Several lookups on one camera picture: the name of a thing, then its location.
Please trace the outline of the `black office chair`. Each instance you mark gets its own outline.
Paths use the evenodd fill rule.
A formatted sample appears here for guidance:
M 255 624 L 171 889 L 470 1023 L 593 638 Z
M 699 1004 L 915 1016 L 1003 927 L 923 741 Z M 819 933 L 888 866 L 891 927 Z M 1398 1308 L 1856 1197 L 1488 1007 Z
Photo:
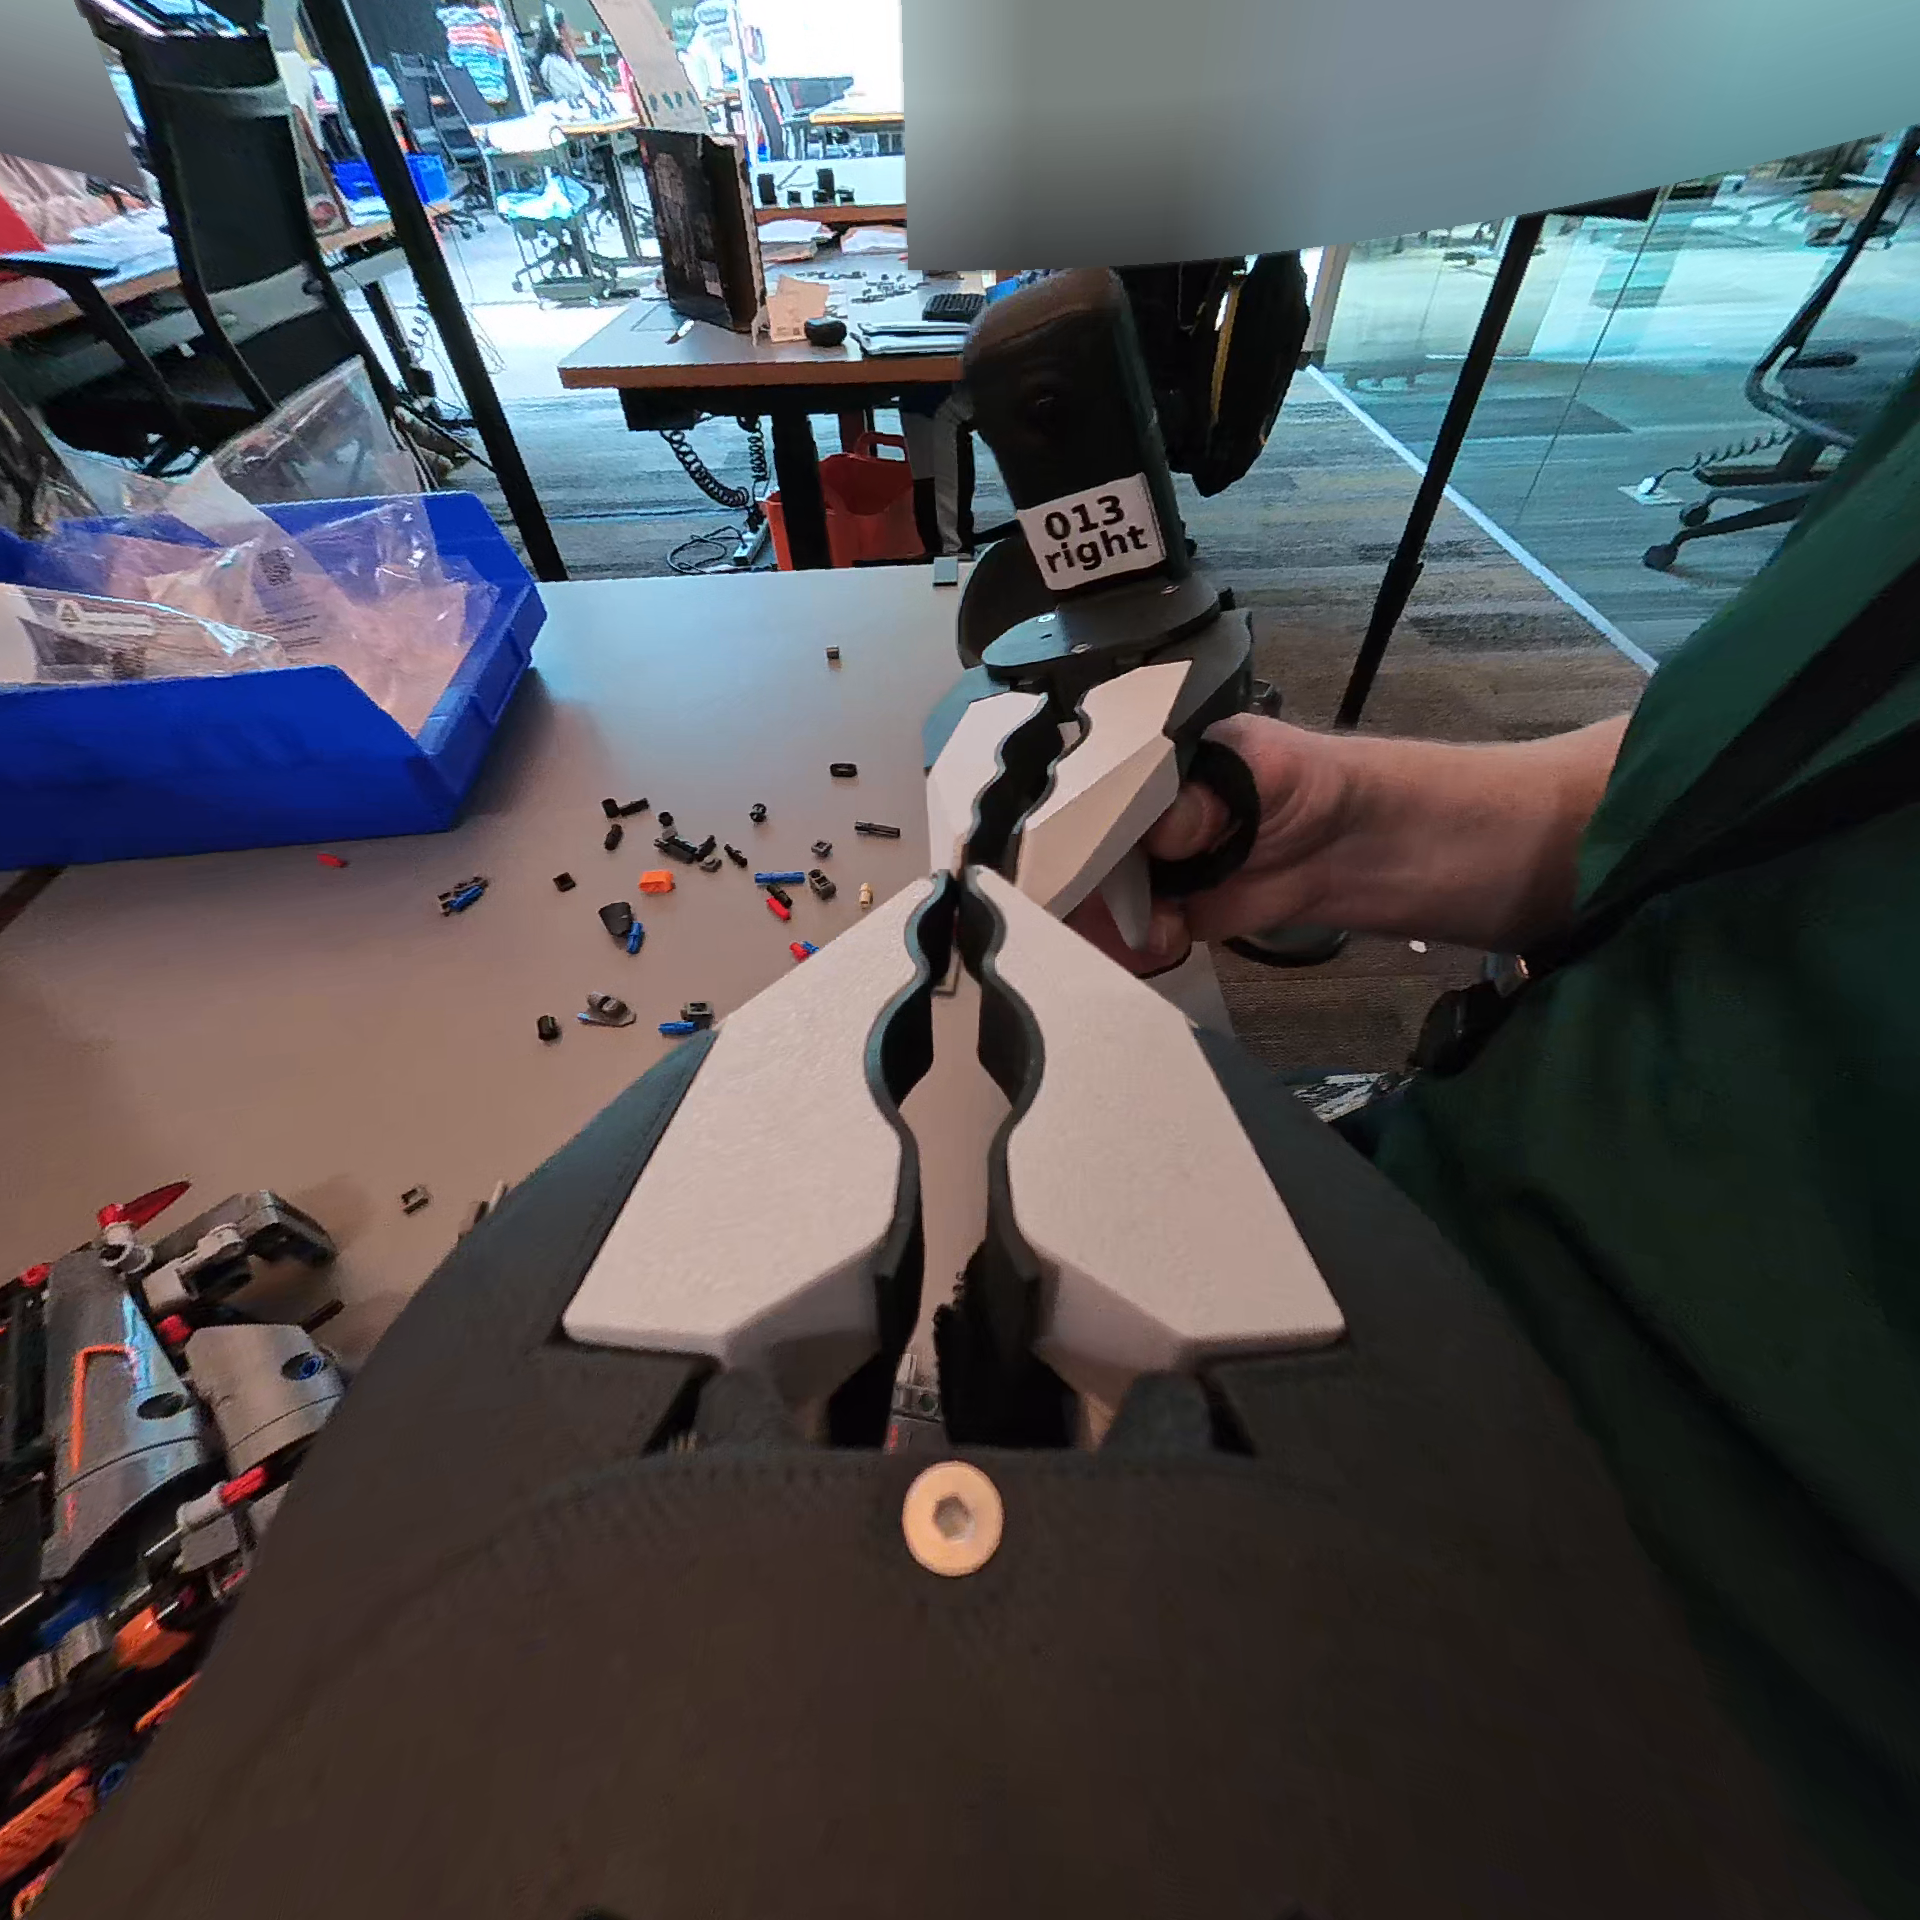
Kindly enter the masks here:
M 5 242 L 5 277 L 59 293 L 81 342 L 5 346 L 5 385 L 78 449 L 163 473 L 209 455 L 345 368 L 385 426 L 397 392 L 357 326 L 306 193 L 297 117 L 272 40 L 219 9 L 74 4 L 129 82 L 168 282 L 141 281 L 74 233 Z
M 1849 278 L 1881 237 L 1914 222 L 1918 129 L 1899 133 L 1887 168 L 1863 209 L 1839 229 L 1839 250 L 1743 376 L 1745 405 L 1769 432 L 1701 455 L 1687 468 L 1698 497 L 1671 535 L 1640 561 L 1671 570 L 1691 542 L 1784 528 L 1841 458 L 1914 365 L 1914 328 L 1863 330 L 1832 319 Z

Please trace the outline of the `black backpack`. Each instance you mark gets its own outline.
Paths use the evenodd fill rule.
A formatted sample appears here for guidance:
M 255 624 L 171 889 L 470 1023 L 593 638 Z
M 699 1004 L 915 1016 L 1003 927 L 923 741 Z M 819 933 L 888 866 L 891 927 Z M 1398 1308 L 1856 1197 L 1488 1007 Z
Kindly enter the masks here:
M 1117 272 L 1168 465 L 1218 495 L 1256 462 L 1299 364 L 1309 295 L 1296 250 Z

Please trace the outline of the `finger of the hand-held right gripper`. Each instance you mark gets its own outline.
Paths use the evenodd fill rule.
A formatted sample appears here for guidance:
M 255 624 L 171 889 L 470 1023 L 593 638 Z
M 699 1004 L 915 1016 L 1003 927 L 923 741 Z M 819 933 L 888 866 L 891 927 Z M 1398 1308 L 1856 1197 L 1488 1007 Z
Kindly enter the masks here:
M 942 709 L 928 721 L 925 767 L 928 872 L 959 872 L 975 855 L 973 840 L 1005 828 L 1005 804 L 992 800 L 998 780 L 1014 773 L 1014 814 L 1032 788 L 1031 767 L 1041 773 L 1061 746 L 1049 697 L 1034 690 L 1000 690 Z
M 1053 918 L 1104 896 L 1115 921 L 1146 921 L 1141 844 L 1179 793 L 1168 721 L 1187 674 L 1187 663 L 1146 663 L 1091 686 L 1081 702 L 1083 732 L 1016 839 L 1014 887 Z

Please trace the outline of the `blue plastic storage bin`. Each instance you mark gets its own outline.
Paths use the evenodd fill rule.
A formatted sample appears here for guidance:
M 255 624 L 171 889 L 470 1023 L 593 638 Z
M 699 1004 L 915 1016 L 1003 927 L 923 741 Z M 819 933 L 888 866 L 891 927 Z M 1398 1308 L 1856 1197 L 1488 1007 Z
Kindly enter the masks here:
M 443 831 L 544 624 L 535 575 L 467 492 L 415 497 L 493 601 L 415 736 L 328 663 L 2 695 L 2 866 L 72 866 Z

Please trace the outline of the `person's right hand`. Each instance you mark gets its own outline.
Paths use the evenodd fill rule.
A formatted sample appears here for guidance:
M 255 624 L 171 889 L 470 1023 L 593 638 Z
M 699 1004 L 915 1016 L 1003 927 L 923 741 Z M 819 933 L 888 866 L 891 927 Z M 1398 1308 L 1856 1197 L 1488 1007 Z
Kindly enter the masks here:
M 1078 929 L 1127 968 L 1163 972 L 1193 942 L 1291 924 L 1469 946 L 1506 934 L 1513 818 L 1495 746 L 1314 733 L 1250 712 L 1206 741 L 1254 782 L 1254 840 L 1219 885 L 1157 896 L 1135 943 L 1098 897 L 1077 910 Z

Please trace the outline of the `pile of clear plastic bags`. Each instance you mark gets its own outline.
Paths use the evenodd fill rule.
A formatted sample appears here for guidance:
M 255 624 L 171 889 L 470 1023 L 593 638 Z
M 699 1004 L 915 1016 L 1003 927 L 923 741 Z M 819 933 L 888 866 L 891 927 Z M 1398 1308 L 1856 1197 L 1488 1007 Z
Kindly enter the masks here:
M 437 535 L 367 373 L 347 364 L 182 477 L 5 425 L 5 680 L 327 664 L 407 729 L 503 590 Z

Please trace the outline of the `brown office desk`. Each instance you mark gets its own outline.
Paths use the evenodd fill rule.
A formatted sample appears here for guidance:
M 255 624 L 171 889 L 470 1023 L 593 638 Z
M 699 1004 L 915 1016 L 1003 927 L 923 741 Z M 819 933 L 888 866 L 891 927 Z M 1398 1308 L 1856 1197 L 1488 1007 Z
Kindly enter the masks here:
M 962 375 L 958 342 L 944 351 L 869 353 L 866 330 L 920 319 L 920 295 L 891 295 L 850 322 L 846 342 L 771 342 L 664 302 L 633 304 L 559 359 L 568 392 L 615 392 L 631 432 L 685 426 L 704 416 L 755 417 L 771 453 L 793 569 L 826 569 L 824 494 L 814 422 L 894 410 L 901 397 L 946 391 Z

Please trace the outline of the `scattered small lego pieces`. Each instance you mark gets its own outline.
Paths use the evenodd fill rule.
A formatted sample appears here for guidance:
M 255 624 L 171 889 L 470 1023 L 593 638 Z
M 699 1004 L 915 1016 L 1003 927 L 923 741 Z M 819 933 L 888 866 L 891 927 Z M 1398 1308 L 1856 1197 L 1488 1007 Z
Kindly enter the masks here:
M 901 656 L 834 648 L 553 616 L 448 871 L 486 892 L 425 927 L 434 996 L 515 1065 L 647 1065 L 685 1000 L 733 1010 L 910 878 L 925 698 Z

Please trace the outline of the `orange bag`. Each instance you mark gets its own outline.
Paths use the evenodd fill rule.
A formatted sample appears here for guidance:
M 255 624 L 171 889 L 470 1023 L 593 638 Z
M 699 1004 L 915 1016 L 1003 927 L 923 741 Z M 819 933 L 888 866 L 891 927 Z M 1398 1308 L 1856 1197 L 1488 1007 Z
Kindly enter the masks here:
M 905 433 L 862 432 L 819 455 L 805 416 L 774 420 L 774 489 L 760 500 L 779 569 L 802 569 L 791 508 L 817 508 L 824 565 L 834 569 L 920 561 L 919 485 Z

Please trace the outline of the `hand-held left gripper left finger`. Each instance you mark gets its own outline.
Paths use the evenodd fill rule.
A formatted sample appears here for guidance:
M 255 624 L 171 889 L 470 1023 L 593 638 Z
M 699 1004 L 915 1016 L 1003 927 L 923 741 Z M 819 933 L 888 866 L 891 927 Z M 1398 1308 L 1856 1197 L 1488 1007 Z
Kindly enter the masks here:
M 829 1445 L 901 1445 L 903 1367 L 930 1367 L 962 1266 L 962 1122 L 934 1116 L 952 933 L 954 878 L 912 880 L 685 1049 L 570 1345 L 750 1376 Z

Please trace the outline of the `lego car model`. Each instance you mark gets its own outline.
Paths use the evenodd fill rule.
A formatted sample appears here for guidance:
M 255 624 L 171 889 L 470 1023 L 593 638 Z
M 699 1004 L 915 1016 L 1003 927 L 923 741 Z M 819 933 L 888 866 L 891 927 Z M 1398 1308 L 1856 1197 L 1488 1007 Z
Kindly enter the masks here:
M 2 1290 L 2 1895 L 35 1905 L 192 1688 L 347 1378 L 234 1297 L 333 1236 L 274 1191 L 163 1233 L 166 1184 Z

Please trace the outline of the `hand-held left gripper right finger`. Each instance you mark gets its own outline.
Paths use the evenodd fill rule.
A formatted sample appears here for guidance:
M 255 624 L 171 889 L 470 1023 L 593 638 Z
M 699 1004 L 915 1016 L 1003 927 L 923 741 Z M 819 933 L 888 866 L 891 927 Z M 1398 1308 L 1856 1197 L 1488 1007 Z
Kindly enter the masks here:
M 1319 1352 L 1345 1319 L 1199 1032 L 992 871 L 959 880 L 1005 1102 L 959 1280 L 959 1440 L 1062 1447 L 1145 1376 Z

